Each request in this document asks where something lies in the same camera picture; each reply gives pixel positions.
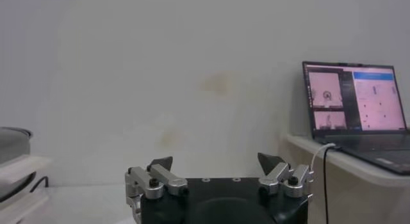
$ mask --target white cable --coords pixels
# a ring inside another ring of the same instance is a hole
[[[316,153],[313,155],[312,162],[311,162],[311,164],[310,164],[310,170],[313,171],[313,165],[314,165],[314,163],[315,163],[315,158],[316,158],[316,156],[320,153],[320,151],[322,151],[322,150],[325,149],[325,148],[335,147],[335,146],[336,146],[336,144],[334,144],[334,143],[328,143],[328,144],[326,144],[326,145],[320,147],[320,148],[318,149],[318,151],[316,151]]]

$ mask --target laptop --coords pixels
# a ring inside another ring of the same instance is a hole
[[[393,66],[303,62],[312,137],[410,175],[410,136]]]

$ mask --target laptop keyboard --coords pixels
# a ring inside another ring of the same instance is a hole
[[[364,154],[375,158],[376,160],[389,163],[394,161],[397,164],[408,164],[410,167],[410,151],[374,151],[374,152],[365,152]]]
[[[335,144],[350,148],[357,148],[360,151],[372,150],[402,150],[410,149],[410,136],[361,136],[346,137],[334,140]]]

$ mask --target software interface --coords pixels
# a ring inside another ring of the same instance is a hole
[[[389,68],[306,65],[314,130],[404,130],[394,73]]]

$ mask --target gray object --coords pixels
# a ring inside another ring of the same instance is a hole
[[[292,171],[288,163],[279,163],[266,177],[259,178],[259,186],[268,191],[268,195],[274,195],[279,189],[282,180],[289,179]]]
[[[30,154],[29,140],[32,135],[26,129],[0,127],[0,166],[24,154]],[[24,189],[34,179],[34,176],[35,173],[24,177],[12,185],[0,185],[0,203]]]
[[[188,181],[175,176],[160,163],[152,164],[149,171],[134,167],[129,168],[126,173],[126,202],[132,208],[134,220],[138,224],[141,223],[142,196],[149,200],[158,200],[164,195],[164,185],[171,195],[188,194]]]
[[[300,198],[310,194],[310,184],[313,182],[313,172],[308,165],[299,165],[293,175],[283,182],[285,193],[288,197]]]

